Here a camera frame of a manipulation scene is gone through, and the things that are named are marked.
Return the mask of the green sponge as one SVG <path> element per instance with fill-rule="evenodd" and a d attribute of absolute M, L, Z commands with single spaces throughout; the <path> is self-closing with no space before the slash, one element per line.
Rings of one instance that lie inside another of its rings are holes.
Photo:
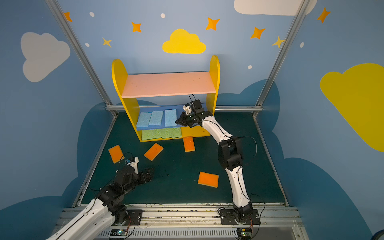
<path fill-rule="evenodd" d="M 162 139 L 163 138 L 163 130 L 162 129 L 154 129 L 152 130 L 152 139 Z"/>
<path fill-rule="evenodd" d="M 152 139 L 152 130 L 142 130 L 142 141 L 149 141 Z"/>
<path fill-rule="evenodd" d="M 171 128 L 171 134 L 173 139 L 178 139 L 182 137 L 181 128 Z"/>
<path fill-rule="evenodd" d="M 172 135 L 172 129 L 162 129 L 162 139 L 171 139 L 173 137 Z"/>

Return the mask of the aluminium frame post left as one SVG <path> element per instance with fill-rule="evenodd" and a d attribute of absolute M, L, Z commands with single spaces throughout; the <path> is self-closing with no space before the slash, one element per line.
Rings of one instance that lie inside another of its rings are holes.
<path fill-rule="evenodd" d="M 86 53 L 83 50 L 82 45 L 81 45 L 80 41 L 78 40 L 75 32 L 73 31 L 73 29 L 70 25 L 70 22 L 65 17 L 65 14 L 64 14 L 59 2 L 53 1 L 53 0 L 45 0 L 45 2 L 48 5 L 51 13 L 55 17 L 56 21 L 58 22 L 63 33 L 65 34 L 68 41 L 70 42 L 72 48 L 74 49 L 77 57 L 79 58 L 80 62 L 82 63 L 88 76 L 90 77 L 90 79 L 93 82 L 94 86 L 96 87 L 98 93 L 100 94 L 101 98 L 103 99 L 104 103 L 106 104 L 106 107 L 111 106 L 112 101 L 111 101 L 110 97 L 108 96 L 108 94 L 107 94 L 101 80 L 99 79 L 95 69 L 93 68 L 91 62 L 89 61 L 88 57 L 86 56 Z"/>

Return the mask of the left green circuit board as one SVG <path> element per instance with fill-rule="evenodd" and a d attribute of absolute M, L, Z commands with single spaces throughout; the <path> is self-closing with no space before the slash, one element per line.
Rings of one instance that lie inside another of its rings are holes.
<path fill-rule="evenodd" d="M 126 229 L 111 229 L 109 238 L 126 238 L 129 232 Z"/>

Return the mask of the right green circuit board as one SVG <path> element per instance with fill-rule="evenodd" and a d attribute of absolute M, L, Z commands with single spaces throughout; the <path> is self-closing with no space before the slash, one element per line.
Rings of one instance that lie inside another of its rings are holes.
<path fill-rule="evenodd" d="M 237 240 L 251 240 L 253 236 L 252 229 L 237 228 Z"/>

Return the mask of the orange sponge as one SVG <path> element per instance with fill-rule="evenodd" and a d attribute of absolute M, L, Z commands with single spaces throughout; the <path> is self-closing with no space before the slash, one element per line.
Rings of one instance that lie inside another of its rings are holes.
<path fill-rule="evenodd" d="M 116 146 L 108 149 L 108 151 L 109 151 L 109 154 L 110 154 L 111 159 L 112 159 L 114 164 L 125 159 L 125 156 L 124 156 L 122 149 L 119 145 L 116 145 Z"/>
<path fill-rule="evenodd" d="M 183 137 L 183 143 L 184 143 L 184 149 L 186 153 L 194 152 L 196 150 L 194 139 L 192 136 Z"/>
<path fill-rule="evenodd" d="M 219 175 L 200 172 L 198 184 L 203 185 L 203 186 L 212 187 L 212 188 L 218 188 Z"/>
<path fill-rule="evenodd" d="M 163 151 L 163 149 L 164 147 L 158 143 L 154 143 L 154 145 L 144 154 L 144 157 L 152 162 Z"/>

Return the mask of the aluminium frame post right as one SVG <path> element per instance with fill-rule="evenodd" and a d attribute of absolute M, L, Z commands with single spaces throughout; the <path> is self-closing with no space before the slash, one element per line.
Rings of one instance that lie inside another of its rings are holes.
<path fill-rule="evenodd" d="M 298 12 L 296 13 L 295 17 L 294 17 L 294 20 L 289 28 L 289 31 L 286 35 L 286 40 L 285 42 L 283 43 L 283 46 L 280 48 L 279 50 L 279 53 L 278 53 L 278 56 L 276 58 L 276 61 L 273 65 L 273 68 L 267 78 L 267 81 L 266 83 L 264 84 L 264 87 L 258 97 L 258 100 L 257 100 L 257 103 L 255 105 L 255 108 L 256 110 L 253 111 L 253 118 L 254 120 L 256 121 L 256 117 L 258 115 L 259 112 L 261 112 L 263 110 L 263 104 L 268 96 L 268 93 L 270 92 L 271 88 L 272 88 L 272 85 L 279 73 L 279 70 L 281 68 L 281 66 L 283 65 L 283 62 L 290 50 L 290 47 L 305 19 L 305 16 L 306 16 L 306 11 L 307 9 L 309 8 L 309 5 L 310 5 L 310 2 L 309 0 L 304 0 L 301 2 L 301 4 L 299 5 L 299 9 L 298 9 Z"/>

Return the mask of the green circuit board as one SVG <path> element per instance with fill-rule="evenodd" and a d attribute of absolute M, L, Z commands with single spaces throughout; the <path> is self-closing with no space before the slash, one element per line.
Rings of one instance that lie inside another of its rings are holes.
<path fill-rule="evenodd" d="M 111 229 L 109 238 L 126 238 L 129 232 L 126 229 Z"/>
<path fill-rule="evenodd" d="M 237 240 L 251 240 L 253 236 L 252 229 L 237 228 Z"/>

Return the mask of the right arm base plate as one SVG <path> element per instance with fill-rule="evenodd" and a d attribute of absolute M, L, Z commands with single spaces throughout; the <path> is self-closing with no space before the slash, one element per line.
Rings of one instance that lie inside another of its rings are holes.
<path fill-rule="evenodd" d="M 234 209 L 218 208 L 217 210 L 222 225 L 260 225 L 261 218 L 257 210 L 240 216 Z"/>

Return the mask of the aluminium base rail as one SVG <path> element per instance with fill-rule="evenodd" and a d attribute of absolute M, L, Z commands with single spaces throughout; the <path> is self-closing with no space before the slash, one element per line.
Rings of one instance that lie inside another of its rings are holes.
<path fill-rule="evenodd" d="M 252 239 L 276 235 L 286 230 L 289 238 L 308 239 L 307 231 L 296 208 L 282 204 L 264 205 L 256 203 L 254 210 L 259 212 L 260 225 L 222 225 L 218 208 L 233 209 L 229 204 L 133 204 L 127 210 L 143 210 L 139 226 L 128 224 L 111 227 L 100 232 L 94 239 L 131 240 L 155 238 L 237 238 L 237 228 L 252 229 Z M 80 207 L 63 210 L 53 234 L 58 232 L 83 209 Z M 126 229 L 126 238 L 109 238 L 111 229 Z"/>

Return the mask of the aluminium frame post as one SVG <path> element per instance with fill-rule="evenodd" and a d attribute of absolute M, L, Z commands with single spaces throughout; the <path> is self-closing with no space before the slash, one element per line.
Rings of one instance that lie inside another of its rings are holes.
<path fill-rule="evenodd" d="M 279 50 L 279 53 L 278 53 L 278 56 L 276 58 L 276 61 L 273 65 L 273 68 L 267 78 L 267 81 L 266 83 L 264 84 L 264 87 L 258 97 L 258 100 L 257 100 L 257 103 L 255 105 L 255 108 L 256 110 L 253 111 L 253 118 L 254 120 L 256 121 L 256 117 L 258 115 L 259 112 L 261 112 L 263 110 L 263 104 L 268 96 L 268 93 L 270 92 L 271 88 L 272 88 L 272 85 L 279 73 L 279 70 L 281 68 L 281 66 L 283 65 L 283 62 L 290 50 L 290 47 L 305 19 L 305 16 L 306 16 L 306 11 L 307 9 L 309 8 L 309 5 L 310 5 L 310 2 L 309 0 L 304 0 L 301 2 L 301 4 L 299 5 L 299 9 L 298 9 L 298 12 L 296 13 L 295 17 L 294 17 L 294 20 L 289 28 L 289 31 L 286 35 L 286 40 L 285 42 L 283 43 L 283 46 L 280 48 Z"/>
<path fill-rule="evenodd" d="M 88 76 L 90 77 L 90 79 L 93 82 L 94 86 L 96 87 L 98 93 L 100 94 L 101 98 L 103 99 L 104 103 L 106 104 L 106 107 L 111 106 L 112 101 L 111 101 L 110 97 L 108 96 L 108 94 L 107 94 L 101 80 L 99 79 L 95 69 L 93 68 L 91 62 L 89 61 L 88 57 L 86 56 L 86 53 L 83 50 L 82 45 L 81 45 L 80 41 L 78 40 L 75 32 L 73 31 L 73 29 L 70 25 L 70 22 L 65 17 L 65 14 L 64 14 L 59 2 L 53 1 L 53 0 L 45 0 L 45 2 L 48 5 L 51 13 L 55 17 L 56 21 L 58 22 L 63 33 L 65 34 L 68 41 L 70 42 L 72 48 L 74 49 L 77 57 L 79 58 L 80 62 L 82 63 Z"/>

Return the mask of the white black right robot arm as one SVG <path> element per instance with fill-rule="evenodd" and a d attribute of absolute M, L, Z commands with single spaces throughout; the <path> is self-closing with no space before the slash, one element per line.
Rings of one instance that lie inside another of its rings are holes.
<path fill-rule="evenodd" d="M 200 100 L 184 105 L 176 124 L 190 128 L 199 125 L 218 143 L 218 160 L 228 174 L 232 189 L 234 217 L 238 223 L 245 222 L 254 210 L 243 178 L 244 155 L 241 139 L 227 132 L 213 114 L 203 108 Z"/>

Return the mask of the blue sponge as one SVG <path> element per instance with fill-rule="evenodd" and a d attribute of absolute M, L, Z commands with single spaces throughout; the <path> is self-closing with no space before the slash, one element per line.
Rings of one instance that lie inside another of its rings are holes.
<path fill-rule="evenodd" d="M 151 120 L 151 117 L 152 117 L 152 113 L 151 112 L 140 113 L 138 122 L 136 124 L 136 127 L 137 128 L 148 128 L 150 120 Z"/>
<path fill-rule="evenodd" d="M 153 111 L 149 121 L 149 126 L 160 126 L 163 119 L 163 111 Z"/>
<path fill-rule="evenodd" d="M 175 127 L 177 121 L 177 110 L 165 110 L 165 126 L 166 127 Z"/>

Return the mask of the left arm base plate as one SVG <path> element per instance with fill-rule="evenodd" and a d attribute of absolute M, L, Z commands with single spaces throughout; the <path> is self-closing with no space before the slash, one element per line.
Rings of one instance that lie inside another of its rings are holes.
<path fill-rule="evenodd" d="M 142 219 L 143 210 L 123 210 L 115 216 L 115 225 L 127 226 L 128 224 L 139 226 Z"/>

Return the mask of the yellow wooden shelf unit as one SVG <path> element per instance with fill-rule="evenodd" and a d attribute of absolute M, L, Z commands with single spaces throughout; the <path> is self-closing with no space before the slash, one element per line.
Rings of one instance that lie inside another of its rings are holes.
<path fill-rule="evenodd" d="M 163 73 L 128 75 L 123 62 L 116 59 L 112 63 L 112 78 L 117 94 L 140 142 L 144 128 L 138 128 L 140 113 L 144 112 L 137 98 L 169 97 L 206 94 L 205 110 L 215 114 L 221 69 L 219 57 L 213 55 L 208 72 Z"/>

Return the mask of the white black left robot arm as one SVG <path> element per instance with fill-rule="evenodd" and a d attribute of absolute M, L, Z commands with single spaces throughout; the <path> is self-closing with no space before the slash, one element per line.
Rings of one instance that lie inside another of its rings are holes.
<path fill-rule="evenodd" d="M 125 166 L 117 171 L 113 181 L 102 188 L 95 198 L 69 223 L 49 237 L 50 240 L 93 240 L 115 223 L 128 220 L 125 195 L 137 186 L 150 182 L 154 169 L 139 172 L 137 167 Z"/>

